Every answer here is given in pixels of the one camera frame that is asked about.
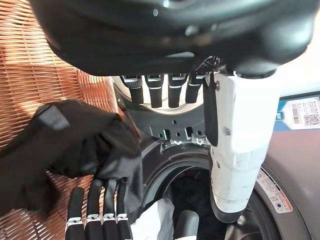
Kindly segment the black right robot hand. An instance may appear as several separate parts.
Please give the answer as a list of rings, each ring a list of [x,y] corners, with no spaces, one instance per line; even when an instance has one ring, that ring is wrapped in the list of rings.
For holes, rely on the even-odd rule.
[[[183,210],[174,221],[175,207],[161,198],[130,223],[125,209],[128,194],[126,180],[93,179],[89,192],[81,187],[72,190],[67,206],[66,240],[195,240],[199,215]],[[84,198],[86,217],[82,218]]]

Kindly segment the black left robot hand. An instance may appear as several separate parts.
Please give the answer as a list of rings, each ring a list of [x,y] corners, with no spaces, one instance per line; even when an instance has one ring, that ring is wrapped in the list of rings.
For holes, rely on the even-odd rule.
[[[212,210],[243,213],[272,136],[277,68],[299,57],[317,0],[32,0],[52,51],[96,76],[189,74],[210,57],[226,72],[203,82]]]

